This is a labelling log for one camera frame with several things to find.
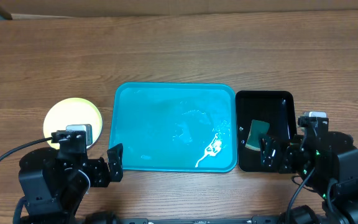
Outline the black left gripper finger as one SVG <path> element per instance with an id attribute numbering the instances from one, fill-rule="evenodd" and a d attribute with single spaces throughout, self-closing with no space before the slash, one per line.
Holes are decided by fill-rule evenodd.
<path id="1" fill-rule="evenodd" d="M 107 150 L 109 175 L 111 182 L 120 182 L 123 178 L 122 155 L 123 145 L 119 143 Z"/>
<path id="2" fill-rule="evenodd" d="M 109 167 L 102 157 L 88 160 L 87 176 L 91 187 L 107 187 L 109 185 Z"/>

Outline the green rimmed plate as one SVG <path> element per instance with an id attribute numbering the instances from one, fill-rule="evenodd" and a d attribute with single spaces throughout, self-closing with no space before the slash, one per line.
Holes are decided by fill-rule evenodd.
<path id="1" fill-rule="evenodd" d="M 43 124 L 44 137 L 59 130 L 86 131 L 87 149 L 90 149 L 101 135 L 103 119 L 99 109 L 83 98 L 67 98 L 56 103 L 48 111 Z"/>

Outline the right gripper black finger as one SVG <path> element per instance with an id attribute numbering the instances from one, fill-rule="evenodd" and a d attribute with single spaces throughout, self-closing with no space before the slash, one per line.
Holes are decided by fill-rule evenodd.
<path id="1" fill-rule="evenodd" d="M 278 158 L 280 152 L 279 142 L 270 135 L 260 134 L 259 144 L 262 165 L 268 168 L 278 168 L 280 164 L 280 159 Z"/>
<path id="2" fill-rule="evenodd" d="M 294 158 L 296 153 L 296 144 L 281 145 L 281 161 L 278 169 L 279 174 L 293 174 L 296 172 L 294 168 Z"/>

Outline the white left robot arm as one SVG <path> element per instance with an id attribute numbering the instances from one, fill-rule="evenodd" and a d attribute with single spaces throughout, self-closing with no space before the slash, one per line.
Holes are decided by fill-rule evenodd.
<path id="1" fill-rule="evenodd" d="M 76 223 L 76 211 L 90 188 L 122 180 L 122 144 L 108 149 L 105 161 L 88 158 L 85 131 L 56 131 L 50 140 L 59 149 L 36 149 L 19 162 L 24 196 L 14 223 Z"/>

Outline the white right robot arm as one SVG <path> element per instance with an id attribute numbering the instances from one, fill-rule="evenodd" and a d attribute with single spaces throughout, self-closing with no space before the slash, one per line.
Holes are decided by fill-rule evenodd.
<path id="1" fill-rule="evenodd" d="M 326 118 L 300 117 L 302 135 L 284 141 L 259 135 L 263 166 L 296 173 L 299 189 L 310 187 L 322 199 L 329 223 L 358 223 L 358 148 L 353 138 L 329 131 Z"/>

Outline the green yellow sponge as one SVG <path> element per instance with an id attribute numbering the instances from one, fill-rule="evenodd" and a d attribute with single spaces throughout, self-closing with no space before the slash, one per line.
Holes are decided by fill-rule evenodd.
<path id="1" fill-rule="evenodd" d="M 246 141 L 246 148 L 253 151 L 260 151 L 259 136 L 261 134 L 267 134 L 269 127 L 269 123 L 253 119 Z"/>

